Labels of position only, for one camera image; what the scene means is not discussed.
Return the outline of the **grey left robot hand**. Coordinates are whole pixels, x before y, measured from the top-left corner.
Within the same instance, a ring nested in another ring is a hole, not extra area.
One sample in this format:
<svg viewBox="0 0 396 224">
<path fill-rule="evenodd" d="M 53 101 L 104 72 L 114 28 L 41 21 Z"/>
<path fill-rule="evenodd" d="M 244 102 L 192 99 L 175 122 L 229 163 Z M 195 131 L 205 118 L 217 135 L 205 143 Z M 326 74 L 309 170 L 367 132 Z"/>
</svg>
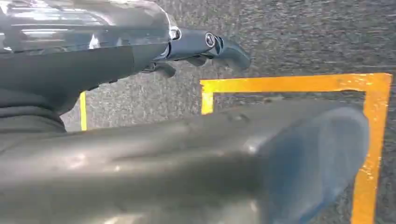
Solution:
<svg viewBox="0 0 396 224">
<path fill-rule="evenodd" d="M 208 59 L 251 63 L 151 1 L 1 1 L 1 223 L 302 224 L 334 201 L 368 152 L 353 105 L 283 101 L 72 133 L 60 119 L 83 91 Z"/>
</svg>

